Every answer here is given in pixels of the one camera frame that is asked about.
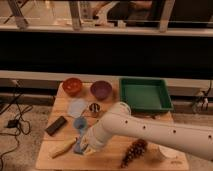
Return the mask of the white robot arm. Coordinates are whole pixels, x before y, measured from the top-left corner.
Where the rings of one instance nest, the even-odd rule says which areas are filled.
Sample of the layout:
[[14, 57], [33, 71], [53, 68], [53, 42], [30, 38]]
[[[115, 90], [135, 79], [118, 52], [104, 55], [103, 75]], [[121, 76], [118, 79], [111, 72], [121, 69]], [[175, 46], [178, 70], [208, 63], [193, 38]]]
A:
[[113, 104], [80, 141], [83, 153], [94, 153], [115, 135], [140, 138], [213, 162], [213, 128], [137, 118], [124, 102]]

